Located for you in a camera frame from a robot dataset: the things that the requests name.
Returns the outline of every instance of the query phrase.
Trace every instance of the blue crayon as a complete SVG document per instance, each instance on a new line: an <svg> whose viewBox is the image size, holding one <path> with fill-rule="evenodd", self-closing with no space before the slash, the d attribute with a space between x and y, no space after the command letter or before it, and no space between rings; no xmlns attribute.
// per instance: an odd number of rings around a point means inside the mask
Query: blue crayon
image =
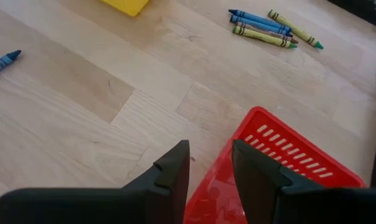
<svg viewBox="0 0 376 224"><path fill-rule="evenodd" d="M3 70L8 65L12 64L16 57L21 53L20 50L17 50L13 53L6 54L0 58L0 71Z"/></svg>
<svg viewBox="0 0 376 224"><path fill-rule="evenodd" d="M274 33L277 33L277 34L283 34L283 35L287 35L289 34L289 32L287 32L286 30L283 30L283 29L278 29L278 28L275 28L275 27L272 27L272 26L268 26L268 25L265 25L265 24L262 24L262 23L259 23L259 22L255 22L255 21L251 21L249 19L245 19L245 18L242 18L242 17L238 17L238 16L235 16L235 15L231 15L231 19L230 19L231 22L242 22L242 23L246 23L246 24L249 24L249 25L252 25L258 29L261 29L261 30L269 30L269 31L272 31Z"/></svg>
<svg viewBox="0 0 376 224"><path fill-rule="evenodd" d="M231 12L233 15L238 16L238 17L249 19L251 21L255 21L255 22L258 22L258 23L261 23L261 24L264 24L264 25L268 25L268 26L271 26L271 27L278 28L278 29L286 30L287 32L292 31L292 29L290 27L284 26L284 25L280 24L279 22L269 21L268 19L264 19L264 18L261 18L260 16L256 16L256 15L253 15L253 14L250 14L250 13L247 13L247 12L243 12L241 10L229 9L228 12Z"/></svg>

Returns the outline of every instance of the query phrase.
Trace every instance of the red basket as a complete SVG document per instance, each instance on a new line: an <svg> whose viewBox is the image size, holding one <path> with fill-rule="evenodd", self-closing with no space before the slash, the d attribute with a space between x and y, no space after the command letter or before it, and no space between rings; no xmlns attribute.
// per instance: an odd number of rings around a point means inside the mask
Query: red basket
<svg viewBox="0 0 376 224"><path fill-rule="evenodd" d="M241 139L325 187L365 187L349 169L262 107L254 107L186 205L185 224L247 223L233 177L232 140Z"/></svg>

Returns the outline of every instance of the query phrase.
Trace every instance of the yellow object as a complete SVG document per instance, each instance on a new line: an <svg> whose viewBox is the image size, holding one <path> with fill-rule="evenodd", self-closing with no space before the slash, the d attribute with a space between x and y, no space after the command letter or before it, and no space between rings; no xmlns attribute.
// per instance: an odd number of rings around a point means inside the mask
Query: yellow object
<svg viewBox="0 0 376 224"><path fill-rule="evenodd" d="M253 37L259 40L262 40L264 42L275 44L280 47L286 47L286 48L296 48L297 45L291 43L290 41L286 41L283 39L279 39L276 37L272 37L270 35L262 34L253 30L245 29L239 26L234 26L233 31L234 34L244 35L245 37Z"/></svg>
<svg viewBox="0 0 376 224"><path fill-rule="evenodd" d="M316 47L318 49L324 48L318 40L316 40L314 37L311 37L311 35L303 31L299 27L294 26L289 20L285 19L285 17L281 16L281 14L277 13L276 11L271 10L268 13L268 16L270 16L276 22L279 22L282 25L292 28L292 32L294 34L302 38L304 41L306 41L308 44L312 45L313 47Z"/></svg>
<svg viewBox="0 0 376 224"><path fill-rule="evenodd" d="M127 13L129 16L137 16L148 0L102 0L111 6Z"/></svg>

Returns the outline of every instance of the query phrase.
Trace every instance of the light wood floor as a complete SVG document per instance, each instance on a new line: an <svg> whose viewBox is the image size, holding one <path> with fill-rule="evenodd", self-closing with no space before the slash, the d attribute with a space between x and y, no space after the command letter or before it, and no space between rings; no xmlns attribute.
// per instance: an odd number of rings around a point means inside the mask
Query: light wood floor
<svg viewBox="0 0 376 224"><path fill-rule="evenodd" d="M230 32L229 8L275 9L325 46ZM151 0L132 18L99 0L0 0L0 195L121 187L181 139L189 195L253 106L366 183L376 146L376 27L327 1Z"/></svg>

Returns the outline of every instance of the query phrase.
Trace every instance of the yellow-green crayon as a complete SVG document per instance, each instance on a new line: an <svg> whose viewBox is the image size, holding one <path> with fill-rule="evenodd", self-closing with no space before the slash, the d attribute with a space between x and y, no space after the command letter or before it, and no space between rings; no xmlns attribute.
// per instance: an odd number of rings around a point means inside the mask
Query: yellow-green crayon
<svg viewBox="0 0 376 224"><path fill-rule="evenodd" d="M296 44L291 43L289 41L279 39L276 37L272 37L270 35L262 34L250 29L245 29L239 26L234 26L232 32L234 34L239 34L239 35L244 35L245 37L253 37L259 40L262 40L264 42L270 43L270 44L275 44L280 47L285 47L285 48L296 48L298 47Z"/></svg>
<svg viewBox="0 0 376 224"><path fill-rule="evenodd" d="M272 10L268 13L268 16L270 16L273 20L276 22L279 22L280 24L283 24L285 26L288 26L292 28L292 32L296 34L298 37L302 38L304 41L312 45L313 47L316 47L318 49L323 49L324 47L321 45L321 43L316 40L314 37L311 37L311 35L307 34L305 31L299 29L298 27L294 26L290 21L285 19L283 16L281 16L276 11Z"/></svg>
<svg viewBox="0 0 376 224"><path fill-rule="evenodd" d="M298 41L295 40L295 39L293 39L292 37L288 37L288 36L283 35L283 34L277 34L277 33L274 33L272 31L268 31L268 30L257 29L256 27L251 26L251 25L246 24L246 23L243 23L243 22L237 22L236 25L239 26L239 27L242 27L244 29L250 29L250 30L262 33L262 34L266 34L266 35L270 35L272 37L276 37L276 38L279 38L279 39L290 41L290 42L292 42L294 44L298 43Z"/></svg>

